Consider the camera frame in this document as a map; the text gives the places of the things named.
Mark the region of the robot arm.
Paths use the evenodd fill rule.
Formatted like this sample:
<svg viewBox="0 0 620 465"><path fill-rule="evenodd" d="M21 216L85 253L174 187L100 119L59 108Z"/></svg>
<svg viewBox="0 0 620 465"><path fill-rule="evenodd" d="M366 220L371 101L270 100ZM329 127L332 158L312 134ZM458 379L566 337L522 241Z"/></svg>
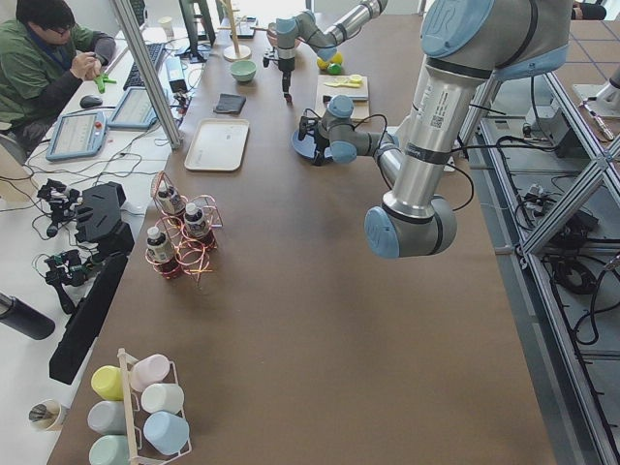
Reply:
<svg viewBox="0 0 620 465"><path fill-rule="evenodd" d="M336 163L371 156L390 189L364 219L367 243L386 258L435 255L456 235L456 218L436 188L476 89L554 71L567 58L570 1L436 1L422 26L427 80L404 119L402 139L359 132L346 96L330 100L309 129Z"/></svg>
<svg viewBox="0 0 620 465"><path fill-rule="evenodd" d="M360 1L358 5L335 21L326 30L317 24L315 15L305 10L290 18L277 18L275 22L276 61L282 72L282 92L290 105L293 97L290 93L292 73L295 70L296 47L300 40L307 44L319 58L331 59L337 47L350 40L362 26L379 17L386 9L388 1Z"/></svg>

